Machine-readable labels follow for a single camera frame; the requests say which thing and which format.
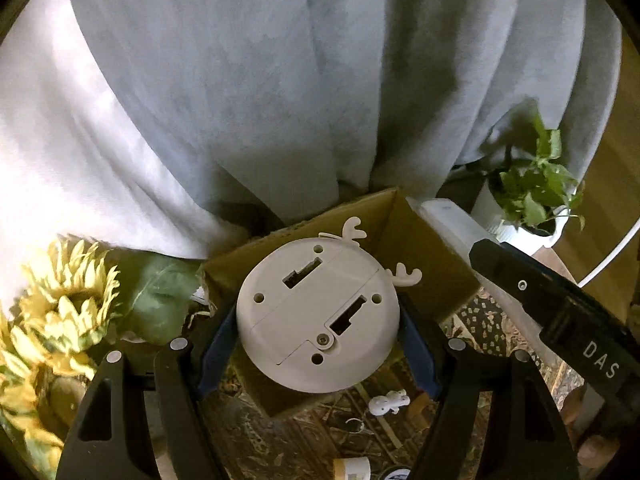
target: flower pot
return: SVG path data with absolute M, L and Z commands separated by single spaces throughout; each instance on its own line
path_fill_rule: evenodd
M 523 253 L 532 256 L 542 247 L 552 247 L 562 234 L 562 228 L 568 218 L 556 219 L 556 231 L 551 236 L 539 236 L 527 230 L 526 227 L 515 227 L 503 219 L 504 212 L 495 201 L 489 181 L 484 181 L 484 186 L 476 199 L 476 204 L 471 210 L 471 218 L 494 235 L 499 242 L 508 242 Z

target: slot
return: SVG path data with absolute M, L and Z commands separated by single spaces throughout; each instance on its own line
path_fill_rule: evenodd
M 360 308 L 367 302 L 364 296 L 360 296 L 345 310 L 340 317 L 336 319 L 329 328 L 334 331 L 335 335 L 342 335 L 345 330 L 351 326 L 351 318 L 354 314 L 360 310 Z
M 294 270 L 289 276 L 282 280 L 282 282 L 289 288 L 293 288 L 302 280 L 304 280 L 308 275 L 310 275 L 314 271 L 314 269 L 317 269 L 321 263 L 322 260 L 320 258 L 316 258 L 311 263 L 303 267 L 300 272 Z

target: screw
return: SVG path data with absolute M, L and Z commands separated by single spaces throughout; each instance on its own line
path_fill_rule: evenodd
M 182 350 L 183 348 L 187 348 L 189 342 L 183 337 L 177 337 L 173 341 L 169 343 L 171 350 Z
M 120 350 L 112 350 L 107 354 L 108 363 L 117 363 L 122 358 L 122 352 Z
M 516 359 L 521 363 L 526 363 L 531 358 L 529 352 L 526 350 L 516 350 L 514 354 L 516 355 Z
M 461 352 L 465 349 L 466 343 L 462 341 L 462 339 L 458 339 L 457 337 L 453 339 L 449 339 L 449 348 L 455 350 L 456 352 Z

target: wooden surface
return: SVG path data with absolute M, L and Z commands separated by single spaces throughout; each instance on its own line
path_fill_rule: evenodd
M 618 94 L 602 142 L 586 175 L 580 214 L 554 249 L 576 280 L 586 276 L 640 216 L 640 56 L 623 38 Z M 638 236 L 585 290 L 622 321 L 638 276 Z

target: cardboard box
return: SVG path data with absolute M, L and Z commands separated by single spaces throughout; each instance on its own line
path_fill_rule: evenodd
M 360 246 L 383 267 L 395 271 L 396 264 L 402 262 L 409 272 L 422 271 L 420 283 L 405 291 L 431 319 L 444 320 L 478 290 L 478 280 L 469 266 L 411 209 L 399 190 L 388 189 L 339 205 L 208 261 L 203 270 L 210 301 L 216 305 L 235 300 L 245 277 L 268 254 L 292 240 L 317 237 L 319 232 L 340 235 L 345 220 L 352 216 L 360 218 L 358 229 L 367 233 L 367 238 L 358 240 Z M 270 380 L 241 345 L 232 364 L 247 393 L 267 416 L 290 416 L 326 397 L 289 390 Z

